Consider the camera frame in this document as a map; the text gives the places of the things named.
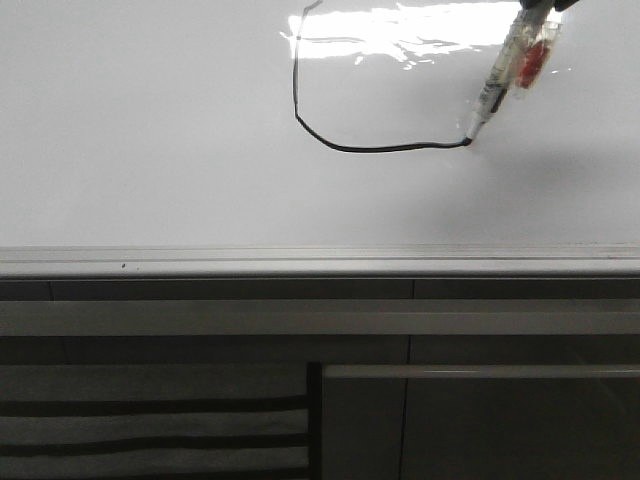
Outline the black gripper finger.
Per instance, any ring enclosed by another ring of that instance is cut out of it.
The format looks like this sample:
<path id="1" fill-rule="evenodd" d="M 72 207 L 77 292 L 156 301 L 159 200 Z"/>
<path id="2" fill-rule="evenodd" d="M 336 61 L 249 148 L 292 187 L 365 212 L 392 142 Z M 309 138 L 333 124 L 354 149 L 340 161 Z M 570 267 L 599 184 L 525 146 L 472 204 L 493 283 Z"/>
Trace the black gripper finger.
<path id="1" fill-rule="evenodd" d="M 579 0 L 554 0 L 553 8 L 556 12 L 563 12 L 575 5 Z"/>
<path id="2" fill-rule="evenodd" d="M 547 0 L 519 0 L 522 9 L 535 8 L 540 4 L 545 4 L 546 2 Z"/>

